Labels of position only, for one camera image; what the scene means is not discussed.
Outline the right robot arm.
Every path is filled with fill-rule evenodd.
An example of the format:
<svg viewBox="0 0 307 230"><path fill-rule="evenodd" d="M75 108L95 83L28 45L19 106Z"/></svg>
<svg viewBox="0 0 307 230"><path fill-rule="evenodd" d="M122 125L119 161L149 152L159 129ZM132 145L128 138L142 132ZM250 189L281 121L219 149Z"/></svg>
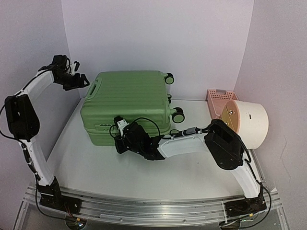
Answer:
<svg viewBox="0 0 307 230"><path fill-rule="evenodd" d="M160 161L178 155L208 151L217 166L231 172L244 192L244 199L226 202L229 217L254 214L267 208L264 186L251 166L251 156L241 137L222 120L213 119L206 128L191 127L165 137L151 137L138 124L123 117L114 118L118 134L113 137L119 154L126 151L149 161Z"/></svg>

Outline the green hard-shell suitcase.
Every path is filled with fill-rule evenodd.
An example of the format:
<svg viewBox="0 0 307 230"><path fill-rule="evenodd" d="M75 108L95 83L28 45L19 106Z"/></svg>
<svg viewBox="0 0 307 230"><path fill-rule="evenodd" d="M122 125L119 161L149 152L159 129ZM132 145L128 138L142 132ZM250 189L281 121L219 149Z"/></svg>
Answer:
<svg viewBox="0 0 307 230"><path fill-rule="evenodd" d="M96 146L113 146L118 134L116 116L133 120L152 137L166 135L172 123L185 120L183 109L171 107L167 85L172 73L157 70L101 72L90 86L81 107L83 127Z"/></svg>

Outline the curved aluminium rail base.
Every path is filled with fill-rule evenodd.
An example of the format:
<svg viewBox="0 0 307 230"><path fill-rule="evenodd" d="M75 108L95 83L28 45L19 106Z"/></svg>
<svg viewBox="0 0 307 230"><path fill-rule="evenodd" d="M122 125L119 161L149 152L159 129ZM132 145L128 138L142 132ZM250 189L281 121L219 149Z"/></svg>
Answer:
<svg viewBox="0 0 307 230"><path fill-rule="evenodd" d="M231 218L226 210L226 203L243 200L243 196L222 197L213 199L185 199L185 200L150 200L124 198L110 195L99 195L88 192L61 188L63 195L81 200L78 214L81 219L98 221L101 223L150 226L150 227L182 227L204 226L218 222L230 223ZM285 212L276 189L271 192L272 206L267 217L253 228L246 230L289 230ZM26 218L30 213L38 214L34 222L43 223L48 218L41 214L35 205L35 187L29 185L23 197L13 230L26 227Z"/></svg>

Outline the white cylindrical container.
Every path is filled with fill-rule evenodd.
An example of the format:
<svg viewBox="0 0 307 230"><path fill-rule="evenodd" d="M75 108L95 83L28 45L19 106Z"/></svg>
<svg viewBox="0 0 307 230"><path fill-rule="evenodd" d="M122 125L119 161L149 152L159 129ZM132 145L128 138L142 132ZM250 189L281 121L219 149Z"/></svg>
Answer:
<svg viewBox="0 0 307 230"><path fill-rule="evenodd" d="M220 119L241 137L247 149L257 149L268 133L268 115L259 103L230 100Z"/></svg>

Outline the pink perforated plastic basket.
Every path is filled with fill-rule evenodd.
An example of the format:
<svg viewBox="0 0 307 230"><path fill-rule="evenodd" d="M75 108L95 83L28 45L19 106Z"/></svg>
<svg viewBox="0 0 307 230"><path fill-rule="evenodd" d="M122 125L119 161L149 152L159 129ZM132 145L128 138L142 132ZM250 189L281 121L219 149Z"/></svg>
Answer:
<svg viewBox="0 0 307 230"><path fill-rule="evenodd" d="M208 89L206 96L209 112L212 119L219 118L230 100L239 100L234 91Z"/></svg>

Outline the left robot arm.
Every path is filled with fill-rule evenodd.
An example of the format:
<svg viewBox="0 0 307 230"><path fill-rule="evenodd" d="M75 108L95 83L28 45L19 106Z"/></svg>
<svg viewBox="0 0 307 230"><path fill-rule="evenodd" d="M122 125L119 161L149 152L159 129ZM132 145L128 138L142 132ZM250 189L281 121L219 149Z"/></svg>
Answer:
<svg viewBox="0 0 307 230"><path fill-rule="evenodd" d="M9 138L19 143L25 161L34 175L37 192L41 195L38 204L66 212L73 216L81 209L82 201L63 195L55 175L47 165L36 136L40 121L34 109L34 102L52 84L59 84L70 91L89 86L85 74L78 73L80 63L71 62L66 55L55 55L51 64L41 67L36 75L17 93L5 98L1 111L6 113Z"/></svg>

